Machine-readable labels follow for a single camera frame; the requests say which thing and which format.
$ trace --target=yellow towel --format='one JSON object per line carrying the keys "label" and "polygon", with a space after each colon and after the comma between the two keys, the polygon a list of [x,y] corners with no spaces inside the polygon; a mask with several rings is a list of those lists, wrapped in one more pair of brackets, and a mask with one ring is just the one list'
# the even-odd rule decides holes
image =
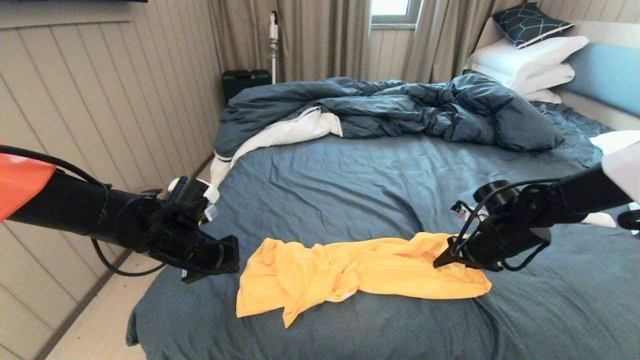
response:
{"label": "yellow towel", "polygon": [[422,299],[483,295],[491,282],[480,270],[454,263],[433,268],[447,248],[448,234],[417,233],[410,241],[380,238],[316,244],[266,238],[240,277],[237,317],[284,307],[284,327],[324,301],[340,302],[362,290]]}

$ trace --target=paneled wall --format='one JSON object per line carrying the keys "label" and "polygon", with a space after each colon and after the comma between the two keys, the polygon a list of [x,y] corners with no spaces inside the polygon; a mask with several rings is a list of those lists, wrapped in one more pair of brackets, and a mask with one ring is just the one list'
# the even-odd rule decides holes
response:
{"label": "paneled wall", "polygon": [[372,30],[369,80],[401,79],[413,30]]}
{"label": "paneled wall", "polygon": [[540,9],[563,20],[589,20],[640,24],[638,0],[542,0]]}
{"label": "paneled wall", "polygon": [[[223,106],[207,0],[131,11],[128,22],[0,29],[0,142],[131,192],[205,161]],[[110,261],[123,250],[102,248]],[[32,359],[104,271],[88,238],[1,224],[0,359]]]}

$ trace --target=beige curtain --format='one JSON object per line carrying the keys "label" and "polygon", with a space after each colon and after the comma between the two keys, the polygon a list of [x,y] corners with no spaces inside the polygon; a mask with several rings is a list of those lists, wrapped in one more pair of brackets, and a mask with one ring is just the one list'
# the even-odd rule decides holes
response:
{"label": "beige curtain", "polygon": [[441,83],[462,75],[489,17],[523,0],[424,0],[403,79]]}
{"label": "beige curtain", "polygon": [[222,70],[271,69],[269,14],[278,12],[278,81],[368,73],[371,0],[211,0]]}

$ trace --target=dark pillow with geometric pattern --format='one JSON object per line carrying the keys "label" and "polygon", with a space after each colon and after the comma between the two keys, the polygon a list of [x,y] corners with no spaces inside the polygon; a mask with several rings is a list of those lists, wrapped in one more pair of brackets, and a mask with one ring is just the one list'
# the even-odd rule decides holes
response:
{"label": "dark pillow with geometric pattern", "polygon": [[536,3],[526,3],[494,13],[493,19],[507,38],[516,45],[516,49],[559,36],[573,26],[569,22],[546,16]]}

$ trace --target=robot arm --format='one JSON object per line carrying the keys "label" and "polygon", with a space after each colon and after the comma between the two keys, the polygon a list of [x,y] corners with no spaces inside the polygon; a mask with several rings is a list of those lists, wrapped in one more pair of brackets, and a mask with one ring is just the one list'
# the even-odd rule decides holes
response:
{"label": "robot arm", "polygon": [[204,197],[208,186],[197,179],[181,177],[167,199],[158,199],[113,190],[44,154],[0,145],[0,156],[9,156],[3,154],[53,163],[86,179],[55,170],[41,191],[8,214],[9,220],[86,235],[96,247],[100,240],[144,253],[182,268],[186,283],[239,271],[237,238],[217,240],[198,228],[209,204]]}
{"label": "robot arm", "polygon": [[[449,238],[449,248],[434,261],[434,266],[458,262],[492,271],[521,270],[550,244],[549,227],[554,224],[577,223],[589,213],[640,200],[639,154],[640,143],[635,143],[604,156],[601,164],[578,174],[525,182],[531,184],[521,192],[515,187],[525,183],[494,181],[480,187],[474,194],[478,201],[474,214],[458,236]],[[463,239],[483,206],[489,216]],[[620,225],[638,227],[637,214],[623,215],[618,218]],[[535,246],[538,248],[521,265],[507,263],[507,258]]]}

